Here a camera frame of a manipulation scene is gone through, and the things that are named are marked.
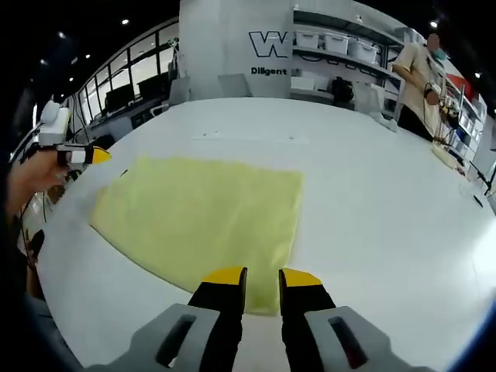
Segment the table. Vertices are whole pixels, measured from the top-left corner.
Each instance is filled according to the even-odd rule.
[[[133,333],[190,294],[149,274],[88,224],[95,192],[137,157],[225,159],[305,175],[290,267],[322,280],[414,365],[447,369],[494,300],[496,218],[423,139],[327,105],[224,98],[175,106],[89,167],[54,207],[39,273],[84,366],[110,363]],[[288,370],[281,319],[243,317],[235,370]]]

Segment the yellow towel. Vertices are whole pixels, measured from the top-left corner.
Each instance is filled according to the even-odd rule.
[[[91,225],[144,269],[187,291],[248,267],[245,311],[276,314],[303,177],[241,163],[138,161],[98,196]]]

